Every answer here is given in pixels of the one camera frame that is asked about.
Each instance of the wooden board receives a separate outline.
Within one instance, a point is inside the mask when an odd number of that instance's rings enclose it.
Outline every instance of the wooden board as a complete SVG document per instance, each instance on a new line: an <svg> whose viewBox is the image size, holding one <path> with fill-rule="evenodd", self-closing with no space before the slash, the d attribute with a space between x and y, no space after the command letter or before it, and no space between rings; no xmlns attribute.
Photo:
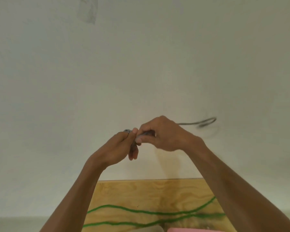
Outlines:
<svg viewBox="0 0 290 232"><path fill-rule="evenodd" d="M176 212L195 209L212 197L213 193L204 179L100 181L96 186L88 210L104 204L114 204L139 210ZM222 212L217 200L200 211L200 213ZM169 216L102 208L89 213L85 219L85 224L102 221L149 223L165 218L169 218ZM227 217L211 219L193 217L161 226L165 231L170 227L182 227L236 232ZM82 232L124 232L134 229L137 228L100 225L83 228Z"/></svg>

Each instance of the forearm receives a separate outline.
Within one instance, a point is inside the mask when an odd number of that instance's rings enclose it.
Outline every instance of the forearm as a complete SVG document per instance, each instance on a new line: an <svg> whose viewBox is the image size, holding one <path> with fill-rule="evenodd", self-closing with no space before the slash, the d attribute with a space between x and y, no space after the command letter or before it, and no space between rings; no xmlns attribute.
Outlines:
<svg viewBox="0 0 290 232"><path fill-rule="evenodd" d="M290 220L215 156L198 137L183 149L198 168L237 231L290 231Z"/></svg>
<svg viewBox="0 0 290 232"><path fill-rule="evenodd" d="M104 164L96 156L91 156L40 232L80 232L97 181L104 169Z"/></svg>

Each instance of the wood grain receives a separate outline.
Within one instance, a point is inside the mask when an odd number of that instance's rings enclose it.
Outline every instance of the wood grain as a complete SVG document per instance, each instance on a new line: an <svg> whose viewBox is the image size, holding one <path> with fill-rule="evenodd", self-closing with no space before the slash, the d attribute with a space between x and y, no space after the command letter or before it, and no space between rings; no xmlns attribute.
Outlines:
<svg viewBox="0 0 290 232"><path fill-rule="evenodd" d="M147 211L176 212L195 209L212 197L213 193L204 179L100 181L96 186L88 210L104 204L114 204ZM200 213L222 212L217 200L200 211ZM85 219L85 224L102 221L149 223L165 218L169 217L131 213L115 208L102 208L89 213ZM219 219L189 218L161 226L165 231L170 227L182 227L236 232L227 217ZM134 229L136 227L133 226L101 225L86 227L82 232L124 232Z"/></svg>

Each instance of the hand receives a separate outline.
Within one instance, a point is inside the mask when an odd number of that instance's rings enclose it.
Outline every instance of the hand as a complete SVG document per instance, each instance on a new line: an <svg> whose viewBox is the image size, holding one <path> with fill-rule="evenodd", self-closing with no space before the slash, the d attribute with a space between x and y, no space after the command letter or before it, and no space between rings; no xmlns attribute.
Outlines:
<svg viewBox="0 0 290 232"><path fill-rule="evenodd" d="M100 159L106 166L117 164L122 161L127 155L129 159L137 158L139 150L135 144L137 128L134 128L129 134L119 132L111 137L93 156Z"/></svg>
<svg viewBox="0 0 290 232"><path fill-rule="evenodd" d="M175 151L183 149L186 141L193 136L190 132L184 130L174 121L165 116L156 117L153 120L142 124L137 136L150 131L150 135L143 135L136 138L136 143L153 144L156 148L165 151Z"/></svg>

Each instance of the pink object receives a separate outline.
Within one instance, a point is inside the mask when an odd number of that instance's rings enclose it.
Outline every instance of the pink object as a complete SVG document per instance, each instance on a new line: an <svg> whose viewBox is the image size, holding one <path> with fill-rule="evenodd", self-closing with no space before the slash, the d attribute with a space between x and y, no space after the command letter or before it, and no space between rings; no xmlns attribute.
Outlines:
<svg viewBox="0 0 290 232"><path fill-rule="evenodd" d="M170 228L168 232L222 232L218 230L200 230L200 229L185 229L185 228Z"/></svg>

